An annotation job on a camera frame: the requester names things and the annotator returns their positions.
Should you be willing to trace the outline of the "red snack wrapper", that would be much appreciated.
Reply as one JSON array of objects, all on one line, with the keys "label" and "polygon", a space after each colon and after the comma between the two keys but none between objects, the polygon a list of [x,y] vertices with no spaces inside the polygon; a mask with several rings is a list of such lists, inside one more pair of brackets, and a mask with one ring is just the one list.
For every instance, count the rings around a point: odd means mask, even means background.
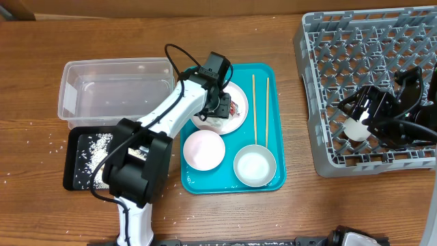
[{"label": "red snack wrapper", "polygon": [[230,116],[240,115],[238,105],[234,101],[230,102],[229,114]]}]

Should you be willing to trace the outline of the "white paper cup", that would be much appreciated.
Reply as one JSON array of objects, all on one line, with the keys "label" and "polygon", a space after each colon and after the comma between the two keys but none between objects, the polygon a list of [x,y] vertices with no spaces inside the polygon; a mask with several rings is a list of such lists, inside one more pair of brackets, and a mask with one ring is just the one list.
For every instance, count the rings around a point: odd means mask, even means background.
[{"label": "white paper cup", "polygon": [[367,126],[364,125],[362,121],[366,120],[368,117],[369,114],[365,111],[357,121],[353,118],[348,118],[343,123],[346,136],[353,141],[365,141],[371,133],[367,130]]}]

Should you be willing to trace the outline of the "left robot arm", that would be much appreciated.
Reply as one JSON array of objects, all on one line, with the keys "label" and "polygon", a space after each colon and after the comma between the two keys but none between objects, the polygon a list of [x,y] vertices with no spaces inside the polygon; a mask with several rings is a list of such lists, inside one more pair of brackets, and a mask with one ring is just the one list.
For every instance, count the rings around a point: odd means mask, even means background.
[{"label": "left robot arm", "polygon": [[230,61],[212,52],[204,65],[178,75],[174,91],[151,113],[136,121],[120,120],[109,153],[101,161],[108,202],[119,209],[116,245],[149,245],[152,203],[167,180],[174,137],[193,117],[229,117],[231,97],[223,90],[233,75]]}]

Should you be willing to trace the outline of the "white tissue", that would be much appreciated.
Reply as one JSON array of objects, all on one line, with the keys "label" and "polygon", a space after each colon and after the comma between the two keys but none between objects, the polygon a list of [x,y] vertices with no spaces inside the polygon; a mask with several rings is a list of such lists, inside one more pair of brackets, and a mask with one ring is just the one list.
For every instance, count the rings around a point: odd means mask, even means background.
[{"label": "white tissue", "polygon": [[223,119],[223,118],[208,118],[203,122],[203,125],[210,128],[221,130],[226,122],[227,119]]}]

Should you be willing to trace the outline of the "small pink bowl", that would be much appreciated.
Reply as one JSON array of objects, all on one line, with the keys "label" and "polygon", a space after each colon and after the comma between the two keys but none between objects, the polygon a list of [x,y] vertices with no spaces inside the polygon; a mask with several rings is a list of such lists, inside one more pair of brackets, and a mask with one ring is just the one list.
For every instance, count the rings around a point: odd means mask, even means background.
[{"label": "small pink bowl", "polygon": [[209,171],[218,167],[224,159],[225,143],[217,133],[200,130],[186,139],[182,152],[190,167],[198,171]]}]

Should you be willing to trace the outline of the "pile of rice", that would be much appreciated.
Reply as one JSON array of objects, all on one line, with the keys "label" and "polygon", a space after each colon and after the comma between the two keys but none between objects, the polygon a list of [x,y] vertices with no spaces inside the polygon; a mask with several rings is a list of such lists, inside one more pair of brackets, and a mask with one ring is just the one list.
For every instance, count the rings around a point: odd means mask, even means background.
[{"label": "pile of rice", "polygon": [[76,178],[80,189],[88,189],[91,175],[108,154],[111,133],[83,134],[78,140]]}]

